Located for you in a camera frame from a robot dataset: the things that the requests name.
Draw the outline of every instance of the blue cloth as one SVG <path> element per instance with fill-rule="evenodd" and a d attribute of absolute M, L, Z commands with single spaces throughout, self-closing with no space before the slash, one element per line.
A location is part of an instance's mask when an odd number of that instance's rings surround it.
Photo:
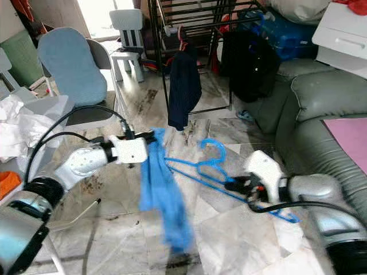
<path fill-rule="evenodd" d="M 156 142 L 149 144 L 149 157 L 141 166 L 140 209 L 157 209 L 163 219 L 165 241 L 175 252 L 190 248 L 193 231 L 186 216 L 184 200 L 165 161 L 164 129 L 154 129 Z"/>
<path fill-rule="evenodd" d="M 107 82 L 94 62 L 87 40 L 69 27 L 43 35 L 38 57 L 55 78 L 58 90 L 76 107 L 94 105 L 106 98 Z"/>

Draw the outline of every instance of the white plastic chair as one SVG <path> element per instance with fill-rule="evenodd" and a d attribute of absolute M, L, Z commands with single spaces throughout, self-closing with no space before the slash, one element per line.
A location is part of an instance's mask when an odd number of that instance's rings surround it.
<path fill-rule="evenodd" d="M 114 63 L 115 76 L 117 81 L 122 81 L 122 74 L 118 60 L 123 60 L 124 70 L 130 71 L 133 68 L 133 78 L 137 82 L 144 81 L 142 69 L 139 65 L 139 56 L 146 58 L 143 48 L 143 40 L 140 30 L 143 27 L 143 15 L 139 9 L 113 10 L 110 17 L 114 29 L 120 31 L 122 48 L 124 52 L 115 51 L 111 54 Z"/>
<path fill-rule="evenodd" d="M 0 100 L 8 95 L 18 96 L 24 103 L 37 100 L 36 96 L 25 87 L 20 87 L 9 73 L 12 65 L 5 51 L 0 48 Z"/>

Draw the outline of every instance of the black jacket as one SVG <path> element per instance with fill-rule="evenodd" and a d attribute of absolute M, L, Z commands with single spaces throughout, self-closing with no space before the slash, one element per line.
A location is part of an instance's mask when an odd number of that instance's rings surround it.
<path fill-rule="evenodd" d="M 280 59 L 268 41 L 252 32 L 224 34 L 222 68 L 229 88 L 245 102 L 271 94 Z"/>
<path fill-rule="evenodd" d="M 188 125 L 189 112 L 201 97 L 196 52 L 190 46 L 174 56 L 170 73 L 168 125 L 182 131 Z"/>

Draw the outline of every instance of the hanging clothes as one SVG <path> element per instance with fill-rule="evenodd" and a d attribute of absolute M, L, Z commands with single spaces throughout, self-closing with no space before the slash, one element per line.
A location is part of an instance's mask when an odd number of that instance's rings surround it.
<path fill-rule="evenodd" d="M 175 54 L 170 70 L 168 125 L 178 131 L 188 125 L 191 112 L 201 97 L 197 51 L 190 44 Z"/>
<path fill-rule="evenodd" d="M 224 33 L 222 71 L 229 76 L 229 88 L 247 103 L 271 94 L 280 58 L 257 34 Z"/>
<path fill-rule="evenodd" d="M 157 141 L 149 144 L 149 157 L 141 165 L 140 210 L 157 209 L 162 216 L 165 241 L 174 252 L 187 251 L 193 230 L 186 215 L 184 199 L 165 161 L 164 129 L 154 129 Z"/>

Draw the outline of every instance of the blue plastic hanger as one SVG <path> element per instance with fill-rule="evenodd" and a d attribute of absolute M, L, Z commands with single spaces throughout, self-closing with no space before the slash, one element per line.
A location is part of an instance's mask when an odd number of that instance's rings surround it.
<path fill-rule="evenodd" d="M 215 147 L 217 147 L 217 149 L 219 151 L 219 154 L 220 154 L 220 156 L 218 158 L 211 158 L 211 159 L 205 160 L 203 162 L 198 162 L 198 163 L 193 163 L 193 162 L 189 162 L 187 160 L 176 159 L 176 158 L 165 158 L 165 160 L 167 162 L 182 163 L 182 164 L 185 164 L 185 165 L 188 165 L 188 166 L 191 166 L 191 167 L 195 167 L 196 171 L 197 171 L 197 174 L 200 175 L 202 178 L 212 180 L 212 181 L 220 183 L 222 185 L 224 185 L 226 182 L 234 182 L 235 180 L 233 178 L 231 178 L 230 176 L 228 176 L 227 172 L 220 166 L 221 163 L 225 162 L 225 157 L 226 157 L 226 154 L 227 154 L 224 145 L 222 143 L 218 142 L 215 139 L 204 139 L 200 143 L 201 149 L 204 149 L 208 144 L 212 144 Z M 221 193 L 224 193 L 224 194 L 226 194 L 226 195 L 228 195 L 232 198 L 235 198 L 239 201 L 247 203 L 247 201 L 243 197 L 237 196 L 235 194 L 232 194 L 232 193 L 228 192 L 227 190 L 224 190 L 224 189 L 221 189 L 221 188 L 219 188 L 215 185 L 212 185 L 211 183 L 206 182 L 205 180 L 203 180 L 201 178 L 197 178 L 193 175 L 189 175 L 188 173 L 185 173 L 185 172 L 183 172 L 183 171 L 181 171 L 177 168 L 174 168 L 174 167 L 170 166 L 169 164 L 167 164 L 167 166 L 172 171 L 180 173 L 181 175 L 187 176 L 188 178 L 190 178 L 192 180 L 195 180 L 195 181 L 197 181 L 197 182 L 199 182 L 199 183 L 201 183 L 205 186 L 208 186 L 208 187 L 210 187 L 214 190 L 217 190 Z M 210 176 L 210 175 L 202 172 L 202 167 L 203 166 L 214 168 L 219 174 L 222 175 L 224 180 L 219 179 L 219 178 L 215 178 L 213 176 Z M 294 215 L 293 213 L 289 213 L 286 216 L 282 215 L 282 210 L 281 209 L 276 210 L 276 211 L 272 211 L 272 212 L 269 212 L 269 213 L 271 215 L 274 215 L 274 216 L 276 216 L 280 219 L 283 219 L 287 222 L 291 222 L 291 223 L 300 222 L 300 219 L 296 215 Z"/>

